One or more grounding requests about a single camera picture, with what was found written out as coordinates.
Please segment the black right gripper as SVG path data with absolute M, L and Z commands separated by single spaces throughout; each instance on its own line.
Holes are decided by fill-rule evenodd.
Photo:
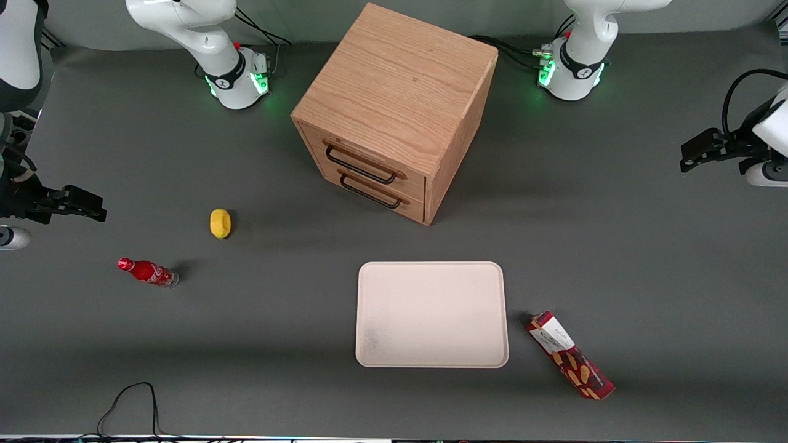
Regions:
M 36 204 L 43 198 L 44 212 L 37 212 Z M 103 199 L 74 185 L 62 189 L 45 190 L 36 175 L 20 183 L 10 178 L 2 179 L 1 219 L 27 219 L 40 224 L 48 224 L 48 214 L 79 215 L 105 222 L 107 211 L 102 207 Z

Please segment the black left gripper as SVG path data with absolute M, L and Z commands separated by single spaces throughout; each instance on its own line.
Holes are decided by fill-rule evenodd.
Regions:
M 681 156 L 682 174 L 704 163 L 740 159 L 738 170 L 745 175 L 750 168 L 771 160 L 771 148 L 752 130 L 721 134 L 716 128 L 708 128 L 682 144 Z

